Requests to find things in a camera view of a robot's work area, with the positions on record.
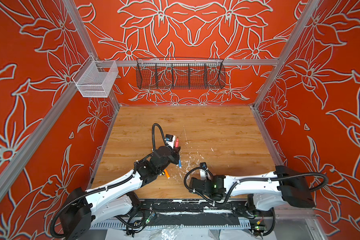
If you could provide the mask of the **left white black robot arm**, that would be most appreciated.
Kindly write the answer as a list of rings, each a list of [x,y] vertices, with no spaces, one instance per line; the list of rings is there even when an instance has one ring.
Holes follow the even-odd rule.
[[[162,127],[152,125],[152,152],[134,162],[125,175],[95,189],[73,190],[50,222],[50,235],[56,239],[75,240],[91,226],[112,217],[128,214],[140,204],[135,194],[155,181],[165,169],[178,165],[180,147],[175,135],[164,134]]]

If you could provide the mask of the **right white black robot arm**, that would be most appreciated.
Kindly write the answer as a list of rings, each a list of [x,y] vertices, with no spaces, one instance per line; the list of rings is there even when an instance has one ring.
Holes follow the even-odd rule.
[[[285,204],[311,209],[316,205],[312,193],[328,182],[325,174],[299,173],[286,166],[276,166],[273,172],[255,176],[214,176],[205,163],[184,177],[186,189],[214,207],[227,204],[233,196],[247,195],[248,211],[268,211]]]

